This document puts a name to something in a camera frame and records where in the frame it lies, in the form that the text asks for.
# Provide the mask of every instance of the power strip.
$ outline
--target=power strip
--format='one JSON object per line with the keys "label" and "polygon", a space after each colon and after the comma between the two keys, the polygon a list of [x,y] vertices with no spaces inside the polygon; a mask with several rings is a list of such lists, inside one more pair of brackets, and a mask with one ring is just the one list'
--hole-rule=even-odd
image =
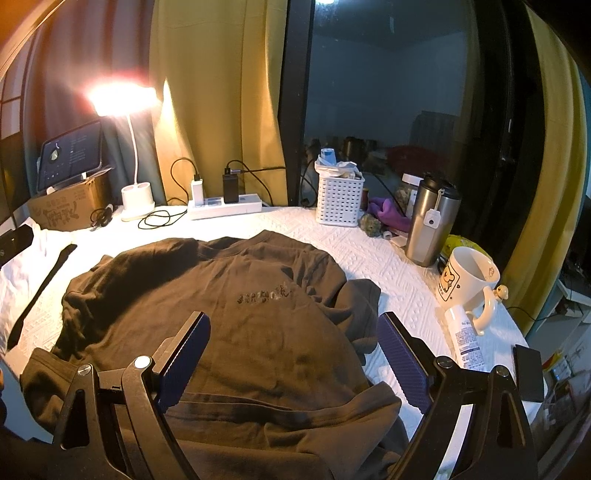
{"label": "power strip", "polygon": [[262,201],[256,193],[248,193],[238,197],[238,203],[225,203],[223,197],[212,197],[204,200],[203,205],[195,205],[193,199],[187,205],[187,216],[190,220],[243,215],[262,211]]}

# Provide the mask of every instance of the tag on tumbler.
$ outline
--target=tag on tumbler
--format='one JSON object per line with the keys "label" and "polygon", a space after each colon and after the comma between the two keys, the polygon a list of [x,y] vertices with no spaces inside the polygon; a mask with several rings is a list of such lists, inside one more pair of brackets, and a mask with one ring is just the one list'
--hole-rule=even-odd
{"label": "tag on tumbler", "polygon": [[428,210],[423,220],[423,224],[425,224],[426,226],[429,226],[434,229],[439,228],[439,223],[441,222],[441,213],[439,213],[439,202],[441,202],[441,197],[444,193],[445,190],[443,189],[440,189],[437,192],[437,201],[435,202],[435,208]]}
{"label": "tag on tumbler", "polygon": [[435,209],[429,210],[425,214],[425,219],[423,220],[423,223],[426,226],[429,226],[431,228],[439,228],[439,223],[440,222],[441,222],[441,213],[439,213]]}

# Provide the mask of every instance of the blue gripper pad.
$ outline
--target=blue gripper pad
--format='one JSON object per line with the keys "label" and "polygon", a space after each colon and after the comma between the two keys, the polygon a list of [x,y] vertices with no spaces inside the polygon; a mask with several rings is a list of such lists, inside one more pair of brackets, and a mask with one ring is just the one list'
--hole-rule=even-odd
{"label": "blue gripper pad", "polygon": [[211,324],[205,314],[187,332],[185,341],[176,350],[174,358],[160,375],[160,392],[157,405],[162,413],[175,406],[181,399],[193,375],[199,359],[209,341]]}
{"label": "blue gripper pad", "polygon": [[378,319],[378,342],[408,403],[425,415],[431,407],[428,376],[385,313]]}

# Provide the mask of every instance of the gray curtain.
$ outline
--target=gray curtain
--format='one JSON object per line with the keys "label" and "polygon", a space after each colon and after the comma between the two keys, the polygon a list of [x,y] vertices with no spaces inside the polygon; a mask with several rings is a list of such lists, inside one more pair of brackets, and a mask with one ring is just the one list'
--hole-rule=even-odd
{"label": "gray curtain", "polygon": [[[86,92],[100,78],[125,77],[147,85],[154,0],[67,0],[33,41],[25,79],[23,133],[31,194],[36,193],[42,144],[97,118]],[[103,118],[104,160],[116,203],[133,182],[134,153],[126,120]],[[139,181],[152,184],[165,204],[151,114],[132,116],[138,141]]]}

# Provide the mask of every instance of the cardboard box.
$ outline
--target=cardboard box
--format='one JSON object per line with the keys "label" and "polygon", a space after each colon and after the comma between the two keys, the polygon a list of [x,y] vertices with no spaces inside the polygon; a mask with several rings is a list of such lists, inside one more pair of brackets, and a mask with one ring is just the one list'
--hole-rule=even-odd
{"label": "cardboard box", "polygon": [[27,202],[31,218],[41,228],[71,232],[90,227],[90,214],[111,202],[107,172]]}

